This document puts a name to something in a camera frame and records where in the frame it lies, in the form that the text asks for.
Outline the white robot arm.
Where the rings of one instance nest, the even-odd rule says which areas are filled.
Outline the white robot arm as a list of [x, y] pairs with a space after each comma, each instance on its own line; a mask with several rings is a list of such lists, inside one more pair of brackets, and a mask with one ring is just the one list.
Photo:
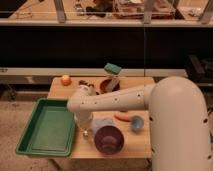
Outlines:
[[210, 131], [205, 98], [184, 77], [167, 77], [92, 96], [80, 85], [69, 98], [69, 111], [86, 119], [93, 111], [147, 110], [151, 117], [152, 171], [212, 171]]

